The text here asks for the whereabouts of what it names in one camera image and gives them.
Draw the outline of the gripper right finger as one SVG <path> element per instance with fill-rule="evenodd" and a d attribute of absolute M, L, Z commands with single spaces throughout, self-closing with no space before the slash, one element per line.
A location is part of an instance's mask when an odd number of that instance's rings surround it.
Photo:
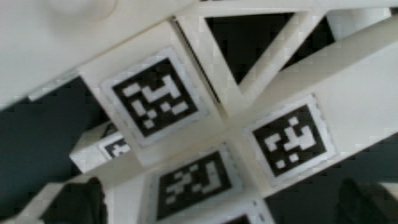
<path fill-rule="evenodd" d="M 342 180 L 333 224 L 398 224 L 398 183 Z"/>

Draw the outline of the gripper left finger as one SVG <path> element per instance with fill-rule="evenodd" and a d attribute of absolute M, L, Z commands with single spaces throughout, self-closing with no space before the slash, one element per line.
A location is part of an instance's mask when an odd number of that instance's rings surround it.
<path fill-rule="evenodd" d="M 101 181 L 67 183 L 51 199 L 40 198 L 12 224 L 108 224 Z"/>

